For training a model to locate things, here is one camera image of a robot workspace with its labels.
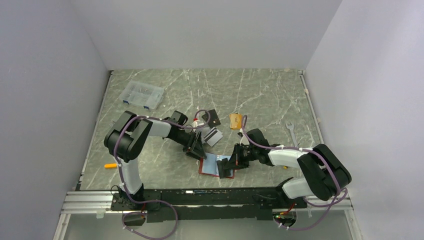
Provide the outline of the single black card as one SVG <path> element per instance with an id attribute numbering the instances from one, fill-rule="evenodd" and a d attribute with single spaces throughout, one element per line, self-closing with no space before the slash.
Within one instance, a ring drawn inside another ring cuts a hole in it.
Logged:
<path id="1" fill-rule="evenodd" d="M 226 168 L 227 163 L 229 162 L 228 158 L 223 158 L 216 161 L 217 172 L 220 179 L 232 179 L 234 178 L 234 172 L 232 169 Z"/>

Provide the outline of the red leather wallet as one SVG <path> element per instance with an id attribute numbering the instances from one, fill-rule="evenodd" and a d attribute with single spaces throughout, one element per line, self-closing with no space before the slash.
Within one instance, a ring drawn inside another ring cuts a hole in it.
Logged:
<path id="1" fill-rule="evenodd" d="M 219 155 L 214 153 L 205 153 L 206 158 L 202 158 L 199 160 L 199 168 L 198 173 L 200 175 L 208 175 L 222 179 L 219 174 L 219 168 L 217 162 L 220 162 L 224 159 L 229 160 L 229 155 Z"/>

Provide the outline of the white magnetic stripe card stack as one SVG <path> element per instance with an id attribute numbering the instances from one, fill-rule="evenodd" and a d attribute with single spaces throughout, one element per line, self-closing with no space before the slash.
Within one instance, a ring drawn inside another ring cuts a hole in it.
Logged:
<path id="1" fill-rule="evenodd" d="M 210 147 L 216 145 L 223 137 L 223 133 L 216 127 L 203 127 L 197 130 L 201 134 L 201 143 Z"/>

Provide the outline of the black card holder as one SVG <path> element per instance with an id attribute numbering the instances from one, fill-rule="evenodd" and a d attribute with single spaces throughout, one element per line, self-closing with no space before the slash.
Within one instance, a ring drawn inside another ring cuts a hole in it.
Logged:
<path id="1" fill-rule="evenodd" d="M 207 113 L 203 114 L 201 118 L 205 122 L 207 122 L 210 128 L 214 128 L 221 125 L 221 121 L 215 109 L 208 110 L 208 114 Z"/>

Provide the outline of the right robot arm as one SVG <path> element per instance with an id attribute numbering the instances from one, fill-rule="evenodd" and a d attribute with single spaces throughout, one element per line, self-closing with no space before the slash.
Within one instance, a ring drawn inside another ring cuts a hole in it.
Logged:
<path id="1" fill-rule="evenodd" d="M 244 137 L 247 144 L 236 143 L 230 157 L 217 161 L 220 178 L 248 168 L 252 161 L 271 167 L 300 169 L 302 177 L 288 178 L 276 188 L 275 200 L 282 208 L 289 207 L 300 197 L 316 196 L 327 201 L 352 181 L 349 171 L 325 144 L 313 148 L 269 144 L 258 128 L 248 131 Z"/>

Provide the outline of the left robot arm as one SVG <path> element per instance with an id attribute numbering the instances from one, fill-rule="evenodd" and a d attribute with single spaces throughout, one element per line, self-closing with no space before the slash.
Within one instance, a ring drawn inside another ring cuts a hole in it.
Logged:
<path id="1" fill-rule="evenodd" d="M 182 145 L 183 152 L 194 159 L 206 158 L 199 127 L 187 126 L 188 117 L 174 111 L 170 117 L 157 118 L 124 111 L 113 124 L 104 146 L 115 158 L 124 204 L 131 210 L 144 203 L 144 184 L 140 178 L 138 157 L 148 137 L 170 139 Z"/>

